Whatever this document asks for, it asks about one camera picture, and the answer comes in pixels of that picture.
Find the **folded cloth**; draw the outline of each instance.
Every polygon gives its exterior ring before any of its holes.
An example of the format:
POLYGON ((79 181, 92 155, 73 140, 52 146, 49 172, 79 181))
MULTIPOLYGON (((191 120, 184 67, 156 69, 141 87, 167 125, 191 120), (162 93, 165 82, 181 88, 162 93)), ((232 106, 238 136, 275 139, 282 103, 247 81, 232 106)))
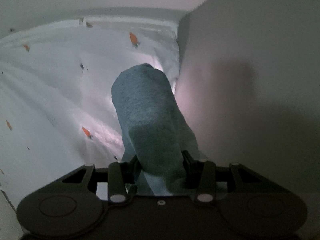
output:
POLYGON ((194 159, 200 152, 166 75, 149 64, 134 66, 119 75, 111 94, 122 129, 122 161, 137 155, 142 166, 138 194, 187 194, 181 152, 194 159))

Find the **gray wall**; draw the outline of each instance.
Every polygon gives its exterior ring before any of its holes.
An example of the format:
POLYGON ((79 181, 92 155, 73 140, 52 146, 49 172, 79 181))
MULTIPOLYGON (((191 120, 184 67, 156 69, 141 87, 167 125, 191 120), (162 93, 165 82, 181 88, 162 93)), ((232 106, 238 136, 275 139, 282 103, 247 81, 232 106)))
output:
POLYGON ((309 193, 320 229, 320 0, 207 0, 178 42, 176 98, 200 149, 309 193))

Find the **gray fabric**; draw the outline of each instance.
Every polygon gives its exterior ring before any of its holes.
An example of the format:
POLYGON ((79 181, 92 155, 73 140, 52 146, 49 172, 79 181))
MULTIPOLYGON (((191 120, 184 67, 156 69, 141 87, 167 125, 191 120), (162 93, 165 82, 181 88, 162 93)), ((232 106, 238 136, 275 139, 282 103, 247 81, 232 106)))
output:
POLYGON ((134 66, 119 75, 111 94, 125 147, 122 161, 137 155, 142 165, 138 194, 149 195, 150 188, 155 195, 187 193, 181 151, 195 159, 200 153, 166 75, 149 64, 134 66))

